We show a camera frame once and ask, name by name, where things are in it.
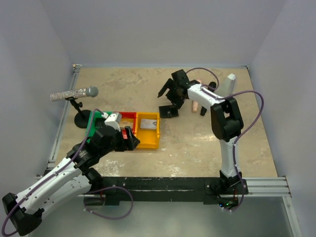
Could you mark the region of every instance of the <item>white wall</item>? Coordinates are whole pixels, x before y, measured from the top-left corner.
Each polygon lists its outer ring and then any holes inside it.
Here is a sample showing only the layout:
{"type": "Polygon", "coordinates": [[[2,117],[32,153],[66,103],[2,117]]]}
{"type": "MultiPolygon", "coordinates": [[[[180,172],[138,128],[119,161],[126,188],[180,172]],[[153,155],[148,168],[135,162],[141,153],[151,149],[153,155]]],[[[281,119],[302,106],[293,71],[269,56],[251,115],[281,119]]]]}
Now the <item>white wall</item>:
{"type": "Polygon", "coordinates": [[[285,0],[41,0],[73,63],[251,63],[285,0]]]}
{"type": "MultiPolygon", "coordinates": [[[[39,0],[0,2],[0,197],[34,182],[47,165],[72,65],[39,0]]],[[[0,224],[5,217],[0,208],[0,224]]],[[[12,229],[11,223],[7,233],[12,229]]]]}
{"type": "Polygon", "coordinates": [[[316,233],[316,1],[288,0],[250,66],[263,122],[304,236],[316,233]]]}

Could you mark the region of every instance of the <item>wooden tabletop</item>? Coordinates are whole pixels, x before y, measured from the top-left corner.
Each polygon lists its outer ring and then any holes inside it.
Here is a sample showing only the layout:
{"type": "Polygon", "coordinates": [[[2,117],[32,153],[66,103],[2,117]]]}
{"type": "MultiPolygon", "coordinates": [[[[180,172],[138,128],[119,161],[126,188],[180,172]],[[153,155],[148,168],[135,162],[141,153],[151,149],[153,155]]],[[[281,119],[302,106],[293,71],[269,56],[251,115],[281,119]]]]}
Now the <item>wooden tabletop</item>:
{"type": "MultiPolygon", "coordinates": [[[[82,109],[122,112],[158,112],[158,106],[170,105],[163,96],[157,98],[171,73],[181,68],[82,68],[76,88],[96,86],[99,95],[82,98],[82,109]]],[[[220,82],[233,73],[237,76],[234,92],[252,89],[246,68],[211,69],[220,82]]],[[[205,71],[188,73],[190,79],[209,84],[214,77],[205,71]]],[[[247,128],[258,114],[254,94],[236,97],[247,128]]],[[[192,113],[187,100],[179,117],[161,119],[160,147],[152,151],[112,152],[100,159],[95,168],[102,176],[216,177],[221,168],[221,149],[211,130],[210,113],[204,117],[192,113]]],[[[70,107],[57,163],[81,142],[85,129],[74,124],[76,110],[70,107]]],[[[261,119],[239,142],[240,166],[245,177],[277,177],[274,161],[261,119]]]]}

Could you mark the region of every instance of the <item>yellow bin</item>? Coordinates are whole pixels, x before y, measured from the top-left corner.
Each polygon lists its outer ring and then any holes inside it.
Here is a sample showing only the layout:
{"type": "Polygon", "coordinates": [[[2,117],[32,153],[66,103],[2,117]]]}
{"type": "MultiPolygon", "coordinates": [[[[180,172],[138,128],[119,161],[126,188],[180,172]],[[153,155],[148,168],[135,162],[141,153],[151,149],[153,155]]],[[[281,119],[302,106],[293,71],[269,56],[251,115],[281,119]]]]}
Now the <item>yellow bin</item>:
{"type": "Polygon", "coordinates": [[[146,113],[137,112],[136,125],[135,125],[135,136],[140,140],[140,144],[137,149],[158,149],[160,139],[160,117],[159,113],[146,113]],[[156,130],[143,130],[140,128],[142,119],[155,119],[157,120],[156,130]]]}

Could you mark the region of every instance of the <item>microphone stand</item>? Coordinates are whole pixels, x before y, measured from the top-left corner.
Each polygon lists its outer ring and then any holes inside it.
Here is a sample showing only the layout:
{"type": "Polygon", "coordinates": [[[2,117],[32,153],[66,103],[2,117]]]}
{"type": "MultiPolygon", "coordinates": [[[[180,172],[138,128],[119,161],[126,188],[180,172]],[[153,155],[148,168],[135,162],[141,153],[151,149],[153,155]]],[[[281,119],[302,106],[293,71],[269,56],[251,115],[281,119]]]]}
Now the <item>microphone stand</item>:
{"type": "Polygon", "coordinates": [[[91,110],[80,110],[82,108],[82,102],[77,103],[74,97],[66,98],[70,101],[71,105],[78,111],[75,116],[75,125],[79,128],[87,128],[91,110]]]}

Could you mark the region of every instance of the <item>silver glitter microphone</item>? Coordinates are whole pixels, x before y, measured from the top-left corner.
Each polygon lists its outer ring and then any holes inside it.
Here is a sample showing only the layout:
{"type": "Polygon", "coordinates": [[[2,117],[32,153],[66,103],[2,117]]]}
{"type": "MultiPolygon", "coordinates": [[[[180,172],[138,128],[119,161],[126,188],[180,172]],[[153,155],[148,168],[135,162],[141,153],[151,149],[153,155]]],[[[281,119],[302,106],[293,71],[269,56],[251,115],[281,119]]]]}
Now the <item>silver glitter microphone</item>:
{"type": "Polygon", "coordinates": [[[82,97],[96,97],[98,93],[98,88],[96,88],[95,86],[90,86],[83,89],[52,93],[49,98],[51,101],[59,101],[70,97],[74,97],[75,99],[82,97]]]}

